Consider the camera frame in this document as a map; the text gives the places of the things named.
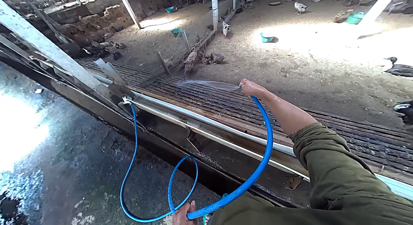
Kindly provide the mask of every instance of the white duck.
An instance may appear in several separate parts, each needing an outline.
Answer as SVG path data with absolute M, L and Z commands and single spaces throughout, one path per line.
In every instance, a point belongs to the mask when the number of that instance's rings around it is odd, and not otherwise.
M 225 21 L 222 22 L 222 33 L 224 33 L 224 36 L 227 36 L 228 31 L 230 31 L 230 25 L 225 23 Z
M 294 3 L 294 7 L 297 9 L 297 12 L 295 12 L 294 15 L 297 13 L 298 15 L 301 15 L 301 13 L 306 11 L 308 8 L 308 6 L 304 5 L 304 3 L 298 2 L 298 0 Z

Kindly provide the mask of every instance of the sandal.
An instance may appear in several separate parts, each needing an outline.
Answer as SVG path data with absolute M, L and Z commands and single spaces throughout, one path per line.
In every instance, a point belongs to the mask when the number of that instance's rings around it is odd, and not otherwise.
M 204 225 L 207 225 L 207 223 L 208 223 L 208 221 L 209 221 L 210 218 L 211 218 L 211 215 L 210 215 L 210 214 L 204 215 L 204 216 L 202 217 L 202 223 L 203 223 Z

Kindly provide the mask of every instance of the person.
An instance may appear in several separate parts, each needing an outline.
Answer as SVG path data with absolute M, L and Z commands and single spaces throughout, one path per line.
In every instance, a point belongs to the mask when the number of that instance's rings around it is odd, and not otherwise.
M 245 193 L 214 212 L 208 225 L 244 224 L 413 224 L 413 205 L 390 191 L 370 168 L 350 152 L 346 141 L 312 116 L 252 81 L 243 79 L 242 93 L 256 96 L 271 110 L 294 143 L 294 154 L 308 170 L 311 208 L 275 207 Z M 174 225 L 195 225 L 187 203 L 173 217 Z

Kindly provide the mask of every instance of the plastic basin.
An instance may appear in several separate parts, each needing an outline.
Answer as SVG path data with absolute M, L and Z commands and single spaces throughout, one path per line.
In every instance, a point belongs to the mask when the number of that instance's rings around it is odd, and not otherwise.
M 167 11 L 168 13 L 173 13 L 173 12 L 174 12 L 173 6 L 167 7 L 167 8 L 166 8 L 166 11 Z
M 359 22 L 364 18 L 364 12 L 352 13 L 348 16 L 346 22 L 351 24 L 359 24 Z
M 182 36 L 182 28 L 172 29 L 171 32 L 175 37 Z
M 263 32 L 260 33 L 261 35 L 261 42 L 266 43 L 266 42 L 271 42 L 273 40 L 273 36 L 268 36 L 263 34 Z

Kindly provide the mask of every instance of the green jacket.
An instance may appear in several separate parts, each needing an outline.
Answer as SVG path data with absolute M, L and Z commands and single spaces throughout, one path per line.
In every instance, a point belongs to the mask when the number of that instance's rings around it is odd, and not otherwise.
M 208 225 L 413 224 L 413 205 L 392 193 L 321 123 L 292 135 L 294 153 L 311 179 L 311 209 L 274 207 L 245 194 L 217 210 Z

